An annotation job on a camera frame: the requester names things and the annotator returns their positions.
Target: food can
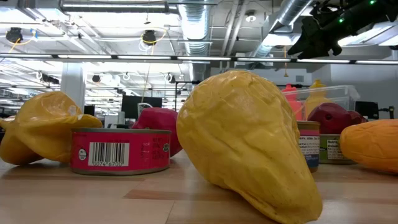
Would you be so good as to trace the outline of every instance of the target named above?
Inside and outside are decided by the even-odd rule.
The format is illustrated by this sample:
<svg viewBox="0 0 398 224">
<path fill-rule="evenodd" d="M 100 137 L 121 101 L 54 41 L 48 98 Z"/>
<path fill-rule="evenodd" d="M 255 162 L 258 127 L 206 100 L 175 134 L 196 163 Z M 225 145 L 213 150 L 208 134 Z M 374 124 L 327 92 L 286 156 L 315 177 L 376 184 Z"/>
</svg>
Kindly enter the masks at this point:
<svg viewBox="0 0 398 224">
<path fill-rule="evenodd" d="M 161 171 L 170 165 L 170 135 L 148 129 L 73 129 L 70 167 L 86 175 Z"/>
<path fill-rule="evenodd" d="M 321 134 L 320 158 L 322 164 L 355 164 L 351 159 L 345 158 L 340 150 L 339 134 Z"/>
<path fill-rule="evenodd" d="M 298 142 L 301 152 L 307 162 L 311 172 L 318 170 L 319 166 L 319 127 L 320 124 L 315 121 L 298 121 L 298 130 L 300 131 L 300 141 Z"/>
</svg>

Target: pink bottle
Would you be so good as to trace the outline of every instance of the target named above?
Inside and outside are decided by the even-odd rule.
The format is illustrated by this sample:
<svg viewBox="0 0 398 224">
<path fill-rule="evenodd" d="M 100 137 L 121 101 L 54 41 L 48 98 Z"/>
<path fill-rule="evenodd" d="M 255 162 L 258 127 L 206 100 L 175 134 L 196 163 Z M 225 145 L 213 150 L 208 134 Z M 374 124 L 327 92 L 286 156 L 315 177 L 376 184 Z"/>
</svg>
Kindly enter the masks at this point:
<svg viewBox="0 0 398 224">
<path fill-rule="evenodd" d="M 286 84 L 286 88 L 282 90 L 283 93 L 295 91 L 296 87 L 292 87 L 292 84 Z M 287 101 L 289 102 L 290 107 L 293 109 L 294 115 L 297 121 L 303 121 L 303 104 L 297 101 L 297 94 L 295 93 L 287 93 L 284 94 L 286 96 Z"/>
</svg>

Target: ductwork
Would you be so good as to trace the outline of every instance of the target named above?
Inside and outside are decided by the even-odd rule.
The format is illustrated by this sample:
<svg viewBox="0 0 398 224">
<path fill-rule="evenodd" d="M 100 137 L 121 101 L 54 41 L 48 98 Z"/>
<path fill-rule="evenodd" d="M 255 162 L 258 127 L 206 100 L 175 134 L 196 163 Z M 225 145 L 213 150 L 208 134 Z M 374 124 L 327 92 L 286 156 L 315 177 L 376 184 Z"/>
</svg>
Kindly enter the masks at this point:
<svg viewBox="0 0 398 224">
<path fill-rule="evenodd" d="M 276 32 L 283 26 L 293 26 L 293 23 L 303 13 L 303 11 L 311 4 L 312 0 L 284 0 L 280 6 L 280 10 L 276 13 L 277 16 L 269 16 L 266 20 L 266 25 L 263 32 L 265 32 L 264 40 L 258 48 L 251 54 L 252 57 L 266 57 L 272 49 L 272 45 L 266 43 L 266 35 L 270 31 Z"/>
<path fill-rule="evenodd" d="M 104 4 L 101 1 L 87 0 L 61 0 L 60 3 L 63 12 L 119 12 L 119 13 L 163 13 L 178 14 L 175 4 L 168 4 L 165 1 L 162 4 Z"/>
<path fill-rule="evenodd" d="M 178 5 L 178 10 L 181 15 L 183 38 L 186 40 L 206 40 L 209 30 L 210 6 L 181 4 Z M 189 56 L 209 55 L 209 45 L 203 42 L 187 42 L 185 43 L 185 49 Z M 210 64 L 205 62 L 191 63 L 189 71 L 191 80 L 204 80 L 210 76 Z"/>
</svg>

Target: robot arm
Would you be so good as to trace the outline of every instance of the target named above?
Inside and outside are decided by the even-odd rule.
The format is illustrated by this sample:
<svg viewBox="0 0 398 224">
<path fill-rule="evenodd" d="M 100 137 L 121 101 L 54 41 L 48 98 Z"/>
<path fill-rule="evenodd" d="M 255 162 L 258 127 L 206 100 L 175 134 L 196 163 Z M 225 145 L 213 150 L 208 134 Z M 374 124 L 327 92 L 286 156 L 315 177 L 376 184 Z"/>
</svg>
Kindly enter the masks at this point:
<svg viewBox="0 0 398 224">
<path fill-rule="evenodd" d="M 393 22 L 398 13 L 398 0 L 352 0 L 345 6 L 328 2 L 316 2 L 312 17 L 303 19 L 302 35 L 287 52 L 289 55 L 301 52 L 299 59 L 327 57 L 331 49 L 333 55 L 339 55 L 339 40 L 357 35 L 357 31 L 380 19 Z"/>
</svg>

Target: table surface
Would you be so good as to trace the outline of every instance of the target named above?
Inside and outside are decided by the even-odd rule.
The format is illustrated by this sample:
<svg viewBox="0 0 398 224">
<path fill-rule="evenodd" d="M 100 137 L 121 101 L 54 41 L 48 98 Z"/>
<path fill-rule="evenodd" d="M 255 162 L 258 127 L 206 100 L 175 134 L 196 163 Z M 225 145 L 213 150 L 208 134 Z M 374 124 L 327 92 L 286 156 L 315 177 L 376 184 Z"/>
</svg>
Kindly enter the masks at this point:
<svg viewBox="0 0 398 224">
<path fill-rule="evenodd" d="M 398 223 L 398 176 L 322 164 L 323 213 L 311 223 Z M 169 169 L 127 177 L 74 174 L 65 164 L 0 162 L 2 224 L 274 223 L 238 194 L 205 181 L 185 152 Z"/>
</svg>

